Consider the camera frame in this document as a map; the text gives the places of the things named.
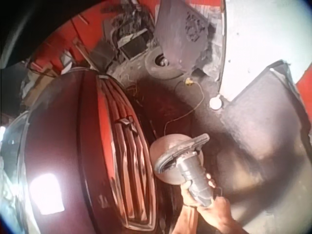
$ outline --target car grille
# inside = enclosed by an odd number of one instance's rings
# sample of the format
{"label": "car grille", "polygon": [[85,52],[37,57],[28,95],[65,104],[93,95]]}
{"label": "car grille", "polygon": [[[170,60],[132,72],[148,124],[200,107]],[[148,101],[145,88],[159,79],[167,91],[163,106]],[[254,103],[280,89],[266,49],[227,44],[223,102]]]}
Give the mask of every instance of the car grille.
{"label": "car grille", "polygon": [[105,105],[110,116],[111,132],[101,134],[111,135],[111,154],[105,153],[103,144],[104,157],[121,222],[129,229],[152,231],[156,224],[156,190],[142,128],[118,84],[108,77],[98,83],[102,96],[99,105]]}

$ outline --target car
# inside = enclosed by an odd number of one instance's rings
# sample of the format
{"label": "car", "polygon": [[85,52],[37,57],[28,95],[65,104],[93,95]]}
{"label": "car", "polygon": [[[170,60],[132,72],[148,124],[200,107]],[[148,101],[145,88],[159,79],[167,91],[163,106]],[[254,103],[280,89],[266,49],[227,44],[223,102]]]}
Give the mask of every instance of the car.
{"label": "car", "polygon": [[158,233],[173,227],[178,200],[171,186],[154,177],[148,125],[109,75],[75,68],[54,79],[3,140],[19,228],[29,229],[29,220],[40,233]]}

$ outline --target red wall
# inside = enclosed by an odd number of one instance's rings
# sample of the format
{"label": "red wall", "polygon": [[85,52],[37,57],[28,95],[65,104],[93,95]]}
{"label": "red wall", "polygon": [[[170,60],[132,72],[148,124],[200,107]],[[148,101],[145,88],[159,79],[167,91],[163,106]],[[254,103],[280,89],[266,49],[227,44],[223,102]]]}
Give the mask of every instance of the red wall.
{"label": "red wall", "polygon": [[[77,32],[73,24],[78,31],[79,38],[82,40],[87,50],[91,51],[103,36],[102,21],[115,16],[115,14],[102,14],[100,12],[101,8],[107,4],[116,2],[119,1],[108,0],[82,12],[81,15],[89,22],[88,25],[78,16],[72,18],[73,22],[68,21],[62,25],[38,48],[35,63],[40,67],[44,67],[46,63],[50,62],[54,66],[55,71],[60,72],[63,66],[59,58],[64,50],[69,50],[76,61],[82,61],[82,55],[72,43],[73,39],[77,37]],[[155,6],[159,4],[159,0],[139,0],[139,2],[146,5],[150,9],[152,15],[155,16]],[[221,4],[221,0],[192,0],[190,2],[212,6],[220,6]]]}

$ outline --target cable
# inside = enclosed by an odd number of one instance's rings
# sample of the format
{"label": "cable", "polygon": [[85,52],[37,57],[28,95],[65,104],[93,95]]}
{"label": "cable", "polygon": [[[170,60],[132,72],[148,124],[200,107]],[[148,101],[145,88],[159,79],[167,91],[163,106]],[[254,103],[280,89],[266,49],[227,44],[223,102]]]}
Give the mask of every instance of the cable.
{"label": "cable", "polygon": [[197,84],[197,85],[199,86],[199,88],[200,88],[200,91],[201,91],[201,94],[202,94],[202,99],[201,99],[201,101],[196,105],[196,107],[194,107],[194,108],[193,108],[192,110],[190,110],[188,113],[186,113],[186,114],[184,114],[184,115],[182,115],[182,116],[180,116],[180,117],[178,117],[178,118],[174,118],[174,119],[172,119],[172,120],[166,122],[165,127],[164,127],[164,136],[166,135],[167,125],[168,125],[169,123],[175,122],[175,121],[177,121],[177,120],[180,120],[180,119],[182,119],[182,118],[188,116],[190,113],[194,112],[194,111],[201,105],[201,103],[204,101],[205,95],[204,95],[204,92],[203,92],[202,87],[200,86],[200,84],[199,84],[198,82],[196,82],[196,81],[193,81],[193,82],[194,82],[195,84]]}

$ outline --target finger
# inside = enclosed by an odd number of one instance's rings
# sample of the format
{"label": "finger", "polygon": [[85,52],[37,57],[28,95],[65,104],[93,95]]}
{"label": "finger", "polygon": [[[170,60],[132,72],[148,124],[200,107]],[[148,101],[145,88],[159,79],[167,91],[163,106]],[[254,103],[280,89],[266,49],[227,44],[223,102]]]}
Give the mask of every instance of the finger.
{"label": "finger", "polygon": [[181,189],[188,189],[191,184],[192,182],[190,180],[186,181],[185,183],[181,184]]}
{"label": "finger", "polygon": [[208,184],[209,186],[215,188],[215,182],[213,180],[209,180]]}

